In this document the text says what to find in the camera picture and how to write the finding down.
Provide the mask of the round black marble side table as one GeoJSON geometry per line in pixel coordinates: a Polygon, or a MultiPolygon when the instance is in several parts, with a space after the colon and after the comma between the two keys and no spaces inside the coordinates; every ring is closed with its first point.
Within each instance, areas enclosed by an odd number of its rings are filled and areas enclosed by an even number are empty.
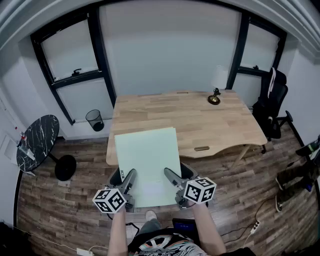
{"type": "Polygon", "coordinates": [[[74,175],[77,162],[72,155],[56,158],[51,153],[59,131],[59,120],[52,114],[38,118],[26,129],[26,140],[21,138],[17,145],[27,146],[33,152],[35,161],[17,148],[17,165],[22,172],[32,174],[47,158],[51,158],[55,162],[54,174],[58,180],[68,181],[74,175]]]}

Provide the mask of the person's patterned shirt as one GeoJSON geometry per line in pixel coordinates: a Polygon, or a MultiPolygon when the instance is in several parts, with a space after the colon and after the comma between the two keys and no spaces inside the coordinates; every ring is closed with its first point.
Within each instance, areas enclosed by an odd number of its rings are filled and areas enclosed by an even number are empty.
{"type": "Polygon", "coordinates": [[[192,239],[176,232],[147,237],[140,235],[128,245],[129,256],[208,256],[192,239]]]}

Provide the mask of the black framed window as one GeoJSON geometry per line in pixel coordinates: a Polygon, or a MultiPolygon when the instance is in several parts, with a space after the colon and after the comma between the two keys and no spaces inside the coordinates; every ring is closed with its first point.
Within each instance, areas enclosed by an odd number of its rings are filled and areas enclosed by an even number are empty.
{"type": "Polygon", "coordinates": [[[44,25],[31,36],[49,90],[70,125],[99,110],[110,120],[116,91],[104,45],[99,8],[85,6],[44,25]],[[81,74],[72,76],[76,69],[81,74]]]}
{"type": "Polygon", "coordinates": [[[245,46],[248,37],[249,25],[259,27],[279,38],[277,43],[277,49],[275,51],[275,57],[272,63],[272,67],[277,69],[284,51],[286,39],[288,33],[283,29],[277,27],[275,24],[267,21],[256,14],[253,14],[249,11],[241,11],[241,20],[238,33],[238,39],[235,47],[235,52],[233,56],[232,65],[226,82],[226,89],[231,90],[233,88],[237,74],[244,74],[256,77],[264,77],[267,75],[267,72],[261,69],[253,67],[244,67],[241,66],[241,61],[245,51],[245,46]]]}

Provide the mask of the black bag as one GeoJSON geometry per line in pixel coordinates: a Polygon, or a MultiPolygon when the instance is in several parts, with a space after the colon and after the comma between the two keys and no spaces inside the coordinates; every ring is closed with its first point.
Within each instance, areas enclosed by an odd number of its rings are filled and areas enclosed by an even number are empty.
{"type": "Polygon", "coordinates": [[[0,222],[0,256],[31,256],[32,254],[27,237],[0,222]]]}

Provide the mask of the person's right forearm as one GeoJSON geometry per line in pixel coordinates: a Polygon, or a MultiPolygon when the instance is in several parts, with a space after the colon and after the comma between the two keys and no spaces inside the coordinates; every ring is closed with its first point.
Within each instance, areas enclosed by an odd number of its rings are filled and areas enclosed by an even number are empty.
{"type": "Polygon", "coordinates": [[[191,207],[196,223],[201,248],[210,256],[220,256],[227,252],[222,237],[207,206],[194,204],[191,207]]]}

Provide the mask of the black office chair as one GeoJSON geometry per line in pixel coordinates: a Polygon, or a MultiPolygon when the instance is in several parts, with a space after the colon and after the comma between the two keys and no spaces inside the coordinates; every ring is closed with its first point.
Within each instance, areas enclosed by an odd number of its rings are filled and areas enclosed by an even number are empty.
{"type": "Polygon", "coordinates": [[[287,93],[286,75],[272,67],[270,71],[261,78],[260,95],[257,102],[252,106],[252,114],[269,142],[272,139],[280,139],[281,126],[284,123],[288,123],[298,142],[303,146],[303,141],[293,126],[292,115],[286,111],[286,116],[278,117],[287,93]]]}

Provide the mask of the wooden table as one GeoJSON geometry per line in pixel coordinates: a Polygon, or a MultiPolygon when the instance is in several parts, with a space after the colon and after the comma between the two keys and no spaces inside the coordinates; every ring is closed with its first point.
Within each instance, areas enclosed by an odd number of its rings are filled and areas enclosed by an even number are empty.
{"type": "Polygon", "coordinates": [[[233,90],[223,90],[220,103],[208,102],[210,92],[174,91],[117,97],[109,132],[106,163],[118,164],[115,136],[175,128],[180,156],[204,158],[243,145],[237,165],[251,145],[263,146],[267,138],[256,119],[233,90]]]}

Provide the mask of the black device with blue screen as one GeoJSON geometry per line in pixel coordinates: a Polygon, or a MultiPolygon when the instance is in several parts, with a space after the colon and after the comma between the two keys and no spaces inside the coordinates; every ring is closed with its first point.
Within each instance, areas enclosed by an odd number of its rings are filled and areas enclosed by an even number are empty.
{"type": "Polygon", "coordinates": [[[185,232],[195,232],[197,230],[194,219],[173,218],[172,225],[175,229],[185,232]]]}

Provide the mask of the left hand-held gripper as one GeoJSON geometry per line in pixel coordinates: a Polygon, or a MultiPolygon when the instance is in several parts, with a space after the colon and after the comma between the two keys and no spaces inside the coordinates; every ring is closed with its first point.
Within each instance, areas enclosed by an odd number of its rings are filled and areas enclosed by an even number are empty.
{"type": "Polygon", "coordinates": [[[135,169],[130,170],[120,185],[107,185],[94,195],[92,202],[104,214],[115,214],[123,207],[128,213],[133,213],[135,209],[135,199],[130,194],[137,176],[135,169]]]}

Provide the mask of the white flat item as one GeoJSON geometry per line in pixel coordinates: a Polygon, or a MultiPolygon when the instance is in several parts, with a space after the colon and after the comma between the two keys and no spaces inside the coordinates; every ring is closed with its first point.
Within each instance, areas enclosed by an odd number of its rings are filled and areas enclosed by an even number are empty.
{"type": "Polygon", "coordinates": [[[28,156],[32,161],[35,161],[34,153],[24,144],[18,144],[17,148],[23,152],[26,156],[28,156]]]}

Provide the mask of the white wall panel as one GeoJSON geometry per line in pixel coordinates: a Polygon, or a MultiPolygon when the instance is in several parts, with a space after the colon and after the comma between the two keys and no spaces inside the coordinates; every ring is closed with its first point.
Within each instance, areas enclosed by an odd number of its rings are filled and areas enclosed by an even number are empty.
{"type": "Polygon", "coordinates": [[[17,143],[7,133],[0,136],[0,155],[5,156],[13,165],[18,165],[17,143]]]}

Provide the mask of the brass lamp with white shade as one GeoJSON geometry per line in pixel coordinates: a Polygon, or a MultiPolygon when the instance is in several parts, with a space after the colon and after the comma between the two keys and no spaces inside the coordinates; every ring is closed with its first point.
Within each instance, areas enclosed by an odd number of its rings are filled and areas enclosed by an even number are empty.
{"type": "Polygon", "coordinates": [[[221,65],[217,65],[215,71],[213,72],[213,77],[211,80],[211,85],[213,86],[213,94],[208,96],[207,101],[212,105],[219,105],[221,100],[219,95],[220,90],[225,90],[228,81],[228,70],[221,65]]]}

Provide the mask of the person's left forearm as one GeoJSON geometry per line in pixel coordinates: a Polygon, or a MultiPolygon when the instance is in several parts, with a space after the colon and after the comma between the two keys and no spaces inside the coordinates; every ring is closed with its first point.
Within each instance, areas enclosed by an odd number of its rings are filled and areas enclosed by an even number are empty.
{"type": "Polygon", "coordinates": [[[107,256],[128,256],[126,209],[124,206],[112,217],[107,256]]]}

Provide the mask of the person's grey trouser leg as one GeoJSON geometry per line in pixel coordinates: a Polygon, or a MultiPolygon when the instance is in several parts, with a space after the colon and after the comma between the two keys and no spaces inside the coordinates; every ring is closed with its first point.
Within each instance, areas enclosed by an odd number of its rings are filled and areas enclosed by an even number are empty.
{"type": "Polygon", "coordinates": [[[148,220],[143,226],[142,228],[139,230],[139,232],[136,234],[136,237],[142,234],[146,234],[146,233],[152,233],[158,230],[162,229],[162,225],[161,223],[153,218],[151,220],[148,220]]]}

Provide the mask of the pale green box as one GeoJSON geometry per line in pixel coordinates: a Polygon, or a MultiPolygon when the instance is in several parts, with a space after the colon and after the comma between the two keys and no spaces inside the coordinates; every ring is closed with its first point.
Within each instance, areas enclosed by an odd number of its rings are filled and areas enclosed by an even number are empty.
{"type": "Polygon", "coordinates": [[[129,194],[136,208],[169,206],[176,204],[176,193],[164,174],[169,168],[181,175],[176,129],[161,128],[115,137],[115,149],[119,170],[127,176],[132,169],[136,178],[129,194]]]}

